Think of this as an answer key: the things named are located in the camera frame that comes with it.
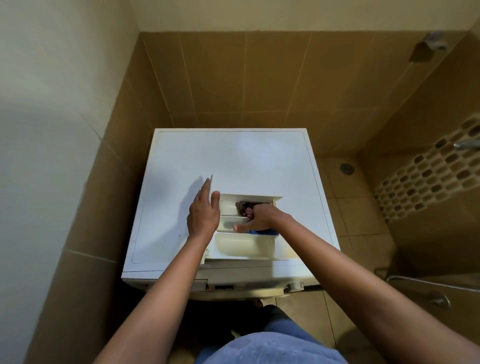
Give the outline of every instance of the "hand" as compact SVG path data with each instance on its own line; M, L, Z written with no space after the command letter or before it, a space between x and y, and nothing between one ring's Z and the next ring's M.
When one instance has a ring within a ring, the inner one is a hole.
M201 236L210 242L220 223L220 192L212 193L211 203L208 202L210 179L207 178L202 189L190 205L187 217L187 227L190 237Z
M271 204L260 204L253 207L253 220L233 227L235 232L249 230L274 229L275 222L286 214Z

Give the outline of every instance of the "forearm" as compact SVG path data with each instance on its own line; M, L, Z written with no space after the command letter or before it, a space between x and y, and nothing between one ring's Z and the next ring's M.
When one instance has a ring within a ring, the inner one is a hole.
M352 321L377 347L398 362L452 363L479 355L476 345L441 324L289 215L278 218L274 228Z
M187 239L108 342L96 364L166 362L209 241L208 237Z

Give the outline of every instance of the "person's left hand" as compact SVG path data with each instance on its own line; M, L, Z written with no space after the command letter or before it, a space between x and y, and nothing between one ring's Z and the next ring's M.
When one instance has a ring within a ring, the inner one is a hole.
M209 191L210 179L207 178L190 205L190 214L187 217L189 236L205 238L208 243L220 223L220 192L214 191L212 193L212 203L210 203L208 202Z

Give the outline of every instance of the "person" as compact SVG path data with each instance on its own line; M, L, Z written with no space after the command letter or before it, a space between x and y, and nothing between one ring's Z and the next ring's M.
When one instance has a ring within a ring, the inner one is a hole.
M218 228L220 193L210 181L187 218L189 237L168 268L98 355L95 364L167 361L203 253ZM323 288L379 352L395 363L479 363L480 348L273 205L256 205L253 220L234 230L277 230ZM252 317L260 332L207 348L197 363L346 363L275 306Z

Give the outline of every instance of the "person's left arm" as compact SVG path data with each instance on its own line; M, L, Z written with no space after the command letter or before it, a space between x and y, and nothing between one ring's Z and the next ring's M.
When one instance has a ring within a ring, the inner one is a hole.
M220 192L208 201L207 179L190 206L189 237L177 256L128 316L95 364L165 363L205 249L218 227Z

